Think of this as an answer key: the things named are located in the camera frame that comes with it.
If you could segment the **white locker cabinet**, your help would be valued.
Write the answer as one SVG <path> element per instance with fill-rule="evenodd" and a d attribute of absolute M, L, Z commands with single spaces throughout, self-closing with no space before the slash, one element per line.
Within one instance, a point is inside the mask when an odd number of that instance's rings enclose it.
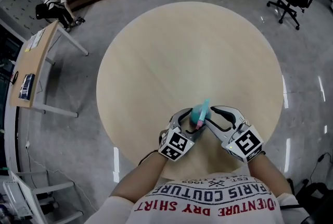
<path fill-rule="evenodd" d="M 41 0 L 0 0 L 0 17 L 24 39 L 36 34 L 49 25 L 45 19 L 38 20 L 36 5 Z"/>

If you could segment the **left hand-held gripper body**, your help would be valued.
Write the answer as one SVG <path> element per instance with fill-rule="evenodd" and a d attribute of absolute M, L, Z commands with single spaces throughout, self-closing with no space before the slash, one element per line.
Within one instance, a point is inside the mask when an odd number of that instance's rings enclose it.
<path fill-rule="evenodd" d="M 177 161 L 183 157 L 195 142 L 185 137 L 185 131 L 175 128 L 162 130 L 159 134 L 158 153 L 171 161 Z"/>

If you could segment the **white metal rack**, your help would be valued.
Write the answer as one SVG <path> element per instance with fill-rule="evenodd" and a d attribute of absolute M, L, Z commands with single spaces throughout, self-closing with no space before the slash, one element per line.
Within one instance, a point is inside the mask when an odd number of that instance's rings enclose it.
<path fill-rule="evenodd" d="M 48 175 L 48 172 L 46 170 L 35 172 L 9 171 L 10 180 L 3 182 L 3 188 L 5 189 L 7 197 L 13 206 L 15 206 L 15 202 L 21 200 L 23 202 L 24 209 L 26 210 L 27 214 L 32 217 L 32 221 L 35 224 L 67 224 L 83 216 L 81 211 L 76 211 L 68 217 L 62 218 L 53 223 L 49 223 L 42 211 L 41 204 L 37 199 L 37 195 L 73 187 L 74 182 L 67 181 L 65 183 L 50 185 L 42 188 L 32 188 L 27 185 L 27 183 L 23 180 L 23 177 L 34 175 Z"/>

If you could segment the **person's right forearm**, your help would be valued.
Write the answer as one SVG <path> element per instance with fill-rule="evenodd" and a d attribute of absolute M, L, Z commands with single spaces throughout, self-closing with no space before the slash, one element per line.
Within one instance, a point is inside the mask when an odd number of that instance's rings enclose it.
<path fill-rule="evenodd" d="M 292 194 L 285 176 L 266 157 L 263 151 L 248 162 L 248 169 L 250 175 L 262 181 L 276 197 L 284 193 Z"/>

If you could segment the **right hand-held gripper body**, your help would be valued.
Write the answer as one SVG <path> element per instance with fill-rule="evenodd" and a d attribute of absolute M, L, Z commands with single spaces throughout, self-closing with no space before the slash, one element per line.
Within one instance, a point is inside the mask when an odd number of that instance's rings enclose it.
<path fill-rule="evenodd" d="M 248 163 L 262 151 L 263 139 L 254 125 L 249 125 L 246 120 L 222 138 L 221 147 L 243 163 Z"/>

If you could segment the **paper sheets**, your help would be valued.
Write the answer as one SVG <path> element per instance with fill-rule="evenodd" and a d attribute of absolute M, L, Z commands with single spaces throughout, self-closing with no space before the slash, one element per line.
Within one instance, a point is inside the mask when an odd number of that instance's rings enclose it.
<path fill-rule="evenodd" d="M 34 49 L 38 46 L 38 44 L 44 34 L 44 31 L 45 31 L 45 28 L 41 29 L 37 34 L 31 36 L 31 38 L 28 41 L 25 52 L 29 52 L 31 49 Z"/>

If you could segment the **blue book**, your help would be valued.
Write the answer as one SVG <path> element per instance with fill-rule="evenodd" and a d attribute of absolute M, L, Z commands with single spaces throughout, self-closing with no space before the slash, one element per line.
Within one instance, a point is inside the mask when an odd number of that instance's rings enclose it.
<path fill-rule="evenodd" d="M 19 92 L 20 99 L 26 101 L 30 100 L 34 79 L 35 79 L 35 74 L 33 73 L 25 75 Z"/>

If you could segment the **white printed t-shirt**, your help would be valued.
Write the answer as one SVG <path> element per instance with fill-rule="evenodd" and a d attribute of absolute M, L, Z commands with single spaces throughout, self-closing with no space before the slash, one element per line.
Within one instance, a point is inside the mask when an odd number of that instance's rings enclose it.
<path fill-rule="evenodd" d="M 308 216 L 292 194 L 276 197 L 257 178 L 214 173 L 169 181 L 136 203 L 111 196 L 85 224 L 301 224 Z"/>

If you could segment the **wooden desk white legs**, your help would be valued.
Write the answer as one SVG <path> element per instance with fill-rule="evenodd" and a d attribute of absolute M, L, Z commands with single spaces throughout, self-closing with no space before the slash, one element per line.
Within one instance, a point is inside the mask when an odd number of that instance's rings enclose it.
<path fill-rule="evenodd" d="M 12 88 L 9 92 L 9 106 L 35 109 L 43 112 L 49 111 L 52 113 L 77 118 L 77 112 L 71 112 L 57 107 L 52 107 L 44 103 L 40 103 L 36 100 L 37 86 L 44 63 L 48 62 L 52 66 L 55 64 L 52 59 L 47 57 L 47 53 L 57 32 L 60 32 L 62 35 L 64 35 L 65 38 L 85 56 L 89 55 L 89 52 L 68 32 L 66 32 L 64 28 L 59 25 L 57 20 L 52 22 L 46 28 L 33 36 L 34 38 L 39 39 L 35 47 L 27 50 L 29 45 L 33 45 L 33 39 L 29 39 L 24 43 L 22 47 L 23 52 L 20 53 L 20 57 L 18 58 L 14 68 L 14 72 L 16 72 L 18 76 L 15 84 L 12 85 Z M 19 98 L 19 93 L 21 86 L 23 85 L 24 78 L 27 74 L 34 74 L 35 77 L 31 87 L 30 99 L 24 100 Z"/>

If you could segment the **person's left forearm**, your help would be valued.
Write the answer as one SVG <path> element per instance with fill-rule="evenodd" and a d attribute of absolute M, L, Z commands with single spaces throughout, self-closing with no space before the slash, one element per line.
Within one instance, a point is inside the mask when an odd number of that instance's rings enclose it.
<path fill-rule="evenodd" d="M 136 203 L 154 189 L 167 161 L 159 152 L 152 152 L 118 183 L 110 196 Z"/>

